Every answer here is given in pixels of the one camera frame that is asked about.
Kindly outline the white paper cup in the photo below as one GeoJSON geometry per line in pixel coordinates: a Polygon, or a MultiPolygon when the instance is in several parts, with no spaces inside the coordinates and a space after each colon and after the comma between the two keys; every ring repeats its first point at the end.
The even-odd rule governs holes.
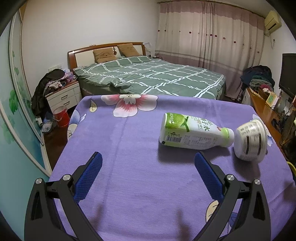
{"type": "Polygon", "coordinates": [[[254,119],[234,132],[234,153],[248,162],[261,162],[267,150],[267,132],[261,120],[254,119]]]}

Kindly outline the green white drink bottle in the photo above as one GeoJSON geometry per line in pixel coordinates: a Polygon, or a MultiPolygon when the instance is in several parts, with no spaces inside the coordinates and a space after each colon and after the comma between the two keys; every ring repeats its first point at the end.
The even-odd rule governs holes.
{"type": "Polygon", "coordinates": [[[216,146],[228,148],[234,142],[234,132],[205,118],[165,113],[159,142],[169,147],[193,150],[206,150],[216,146]]]}

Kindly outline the yellow rim trash bin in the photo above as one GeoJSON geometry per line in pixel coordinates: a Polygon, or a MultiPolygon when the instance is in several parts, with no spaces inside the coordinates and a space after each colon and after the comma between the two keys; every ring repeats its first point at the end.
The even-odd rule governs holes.
{"type": "Polygon", "coordinates": [[[296,179],[296,168],[291,162],[287,162],[287,164],[292,172],[293,179],[295,180],[296,179]]]}

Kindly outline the purple floral tablecloth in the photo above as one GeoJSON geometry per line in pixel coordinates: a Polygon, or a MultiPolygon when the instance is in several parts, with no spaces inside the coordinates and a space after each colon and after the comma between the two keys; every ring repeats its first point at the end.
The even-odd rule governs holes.
{"type": "Polygon", "coordinates": [[[194,165],[195,150],[159,142],[165,113],[180,113],[237,129],[251,106],[190,97],[159,96],[154,110],[115,117],[114,103],[81,100],[70,137],[51,180],[72,174],[94,152],[102,168],[80,206],[104,240],[192,240],[206,223],[212,198],[194,165]]]}

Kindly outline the sliding wardrobe door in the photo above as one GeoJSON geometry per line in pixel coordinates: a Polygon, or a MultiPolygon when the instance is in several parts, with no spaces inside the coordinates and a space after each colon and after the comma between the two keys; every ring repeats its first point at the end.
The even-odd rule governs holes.
{"type": "Polygon", "coordinates": [[[33,182],[52,174],[44,136],[31,110],[21,36],[22,19],[16,13],[1,35],[1,213],[19,238],[33,182]]]}

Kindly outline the wooden desk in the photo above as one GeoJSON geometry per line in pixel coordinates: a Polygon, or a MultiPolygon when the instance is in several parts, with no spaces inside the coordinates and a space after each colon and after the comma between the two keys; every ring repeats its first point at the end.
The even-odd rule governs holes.
{"type": "Polygon", "coordinates": [[[262,119],[266,127],[268,128],[271,136],[273,137],[276,145],[279,147],[281,153],[286,158],[281,146],[280,139],[281,133],[272,125],[271,121],[273,119],[278,120],[278,115],[274,110],[272,110],[268,105],[265,104],[265,100],[261,97],[255,95],[250,88],[246,89],[250,95],[251,105],[253,106],[257,115],[262,119]]]}

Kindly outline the dark clothes pile on nightstand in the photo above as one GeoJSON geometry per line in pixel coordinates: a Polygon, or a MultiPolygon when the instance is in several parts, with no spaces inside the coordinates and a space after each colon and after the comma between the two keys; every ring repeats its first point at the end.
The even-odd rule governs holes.
{"type": "Polygon", "coordinates": [[[35,117],[44,119],[47,112],[50,111],[49,104],[45,95],[50,91],[50,85],[62,79],[65,72],[61,69],[54,69],[45,74],[45,76],[39,81],[34,95],[31,99],[31,109],[35,117]]]}

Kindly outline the bed with green plaid quilt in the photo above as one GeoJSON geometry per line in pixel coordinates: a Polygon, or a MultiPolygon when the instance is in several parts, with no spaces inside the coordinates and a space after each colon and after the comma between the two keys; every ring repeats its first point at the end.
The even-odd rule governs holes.
{"type": "Polygon", "coordinates": [[[152,94],[220,99],[226,80],[223,74],[204,68],[147,56],[93,63],[75,68],[74,74],[84,96],[152,94]]]}

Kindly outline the clothes pile on desk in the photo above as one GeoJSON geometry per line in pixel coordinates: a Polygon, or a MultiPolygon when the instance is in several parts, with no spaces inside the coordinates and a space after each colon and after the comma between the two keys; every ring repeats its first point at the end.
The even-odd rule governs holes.
{"type": "Polygon", "coordinates": [[[240,79],[246,87],[259,88],[261,85],[267,85],[269,90],[274,90],[275,81],[268,66],[257,65],[248,67],[243,71],[240,79]]]}

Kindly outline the wooden headboard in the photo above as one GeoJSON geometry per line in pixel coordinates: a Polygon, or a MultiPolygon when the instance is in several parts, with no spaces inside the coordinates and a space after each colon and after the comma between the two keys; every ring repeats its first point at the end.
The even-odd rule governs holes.
{"type": "Polygon", "coordinates": [[[91,45],[88,47],[83,47],[75,49],[68,52],[68,66],[70,70],[73,70],[77,67],[88,66],[95,63],[95,57],[93,55],[94,50],[112,48],[112,51],[116,57],[120,56],[118,45],[128,44],[128,42],[121,43],[109,43],[101,45],[91,45]]]}

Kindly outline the left brown pillow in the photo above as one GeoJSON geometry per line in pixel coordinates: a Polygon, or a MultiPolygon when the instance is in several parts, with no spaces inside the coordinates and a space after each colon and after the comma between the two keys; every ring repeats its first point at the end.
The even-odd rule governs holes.
{"type": "Polygon", "coordinates": [[[117,59],[112,48],[93,50],[93,55],[96,63],[106,63],[117,59]]]}

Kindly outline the brown pillow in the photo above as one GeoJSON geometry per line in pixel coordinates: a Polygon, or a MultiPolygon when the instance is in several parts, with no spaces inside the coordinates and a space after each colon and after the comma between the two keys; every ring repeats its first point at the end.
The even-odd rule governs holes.
{"type": "Polygon", "coordinates": [[[138,57],[141,56],[140,53],[135,49],[132,43],[120,44],[117,46],[119,52],[123,54],[125,57],[138,57]]]}
{"type": "Polygon", "coordinates": [[[106,63],[117,59],[112,48],[93,50],[93,55],[96,63],[106,63]]]}

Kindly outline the black television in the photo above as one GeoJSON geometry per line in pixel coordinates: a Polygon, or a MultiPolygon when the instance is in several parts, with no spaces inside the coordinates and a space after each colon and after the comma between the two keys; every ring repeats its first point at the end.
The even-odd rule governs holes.
{"type": "Polygon", "coordinates": [[[279,88],[290,98],[296,94],[296,54],[283,53],[279,88]]]}

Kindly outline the right brown pillow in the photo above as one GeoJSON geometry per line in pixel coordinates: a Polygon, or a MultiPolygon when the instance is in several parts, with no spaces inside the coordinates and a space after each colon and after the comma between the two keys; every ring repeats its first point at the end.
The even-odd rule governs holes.
{"type": "Polygon", "coordinates": [[[120,44],[117,46],[119,52],[123,54],[125,57],[138,57],[141,56],[140,53],[135,49],[132,43],[120,44]]]}

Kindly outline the beige air conditioner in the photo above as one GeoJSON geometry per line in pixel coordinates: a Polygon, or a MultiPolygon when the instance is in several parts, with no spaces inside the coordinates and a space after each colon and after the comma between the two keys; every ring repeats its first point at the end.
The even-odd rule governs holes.
{"type": "Polygon", "coordinates": [[[276,11],[271,10],[264,19],[264,27],[264,34],[266,36],[279,29],[281,27],[280,15],[276,11]]]}

